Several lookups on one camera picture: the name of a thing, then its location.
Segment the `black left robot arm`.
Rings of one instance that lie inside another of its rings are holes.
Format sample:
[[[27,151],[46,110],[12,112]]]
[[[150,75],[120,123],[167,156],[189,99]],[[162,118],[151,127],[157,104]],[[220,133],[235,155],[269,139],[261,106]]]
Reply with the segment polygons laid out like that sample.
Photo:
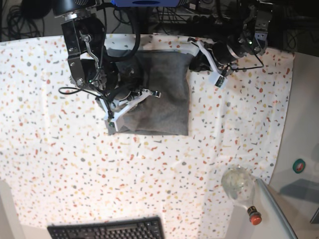
[[[208,38],[212,42],[190,37],[187,41],[197,47],[189,69],[193,72],[208,71],[210,81],[222,88],[233,72],[246,72],[263,68],[260,56],[268,46],[268,28],[273,17],[274,5],[264,0],[238,1],[237,19],[225,19],[220,1],[216,10],[221,24],[213,28]]]

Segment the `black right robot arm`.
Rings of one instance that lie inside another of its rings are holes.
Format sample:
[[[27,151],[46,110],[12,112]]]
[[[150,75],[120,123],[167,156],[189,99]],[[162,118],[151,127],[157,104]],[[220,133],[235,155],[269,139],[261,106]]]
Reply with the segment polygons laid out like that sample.
[[[97,0],[54,0],[53,13],[64,17],[61,24],[68,51],[68,65],[71,83],[75,85],[70,94],[84,91],[95,95],[96,101],[104,109],[105,122],[116,132],[125,124],[124,116],[148,97],[161,96],[158,91],[144,87],[143,73],[119,71],[117,64],[131,60],[137,53],[141,34],[139,24],[126,7],[132,25],[135,43],[126,55],[110,56],[105,46],[107,21],[100,21],[91,9],[117,9],[117,6]]]

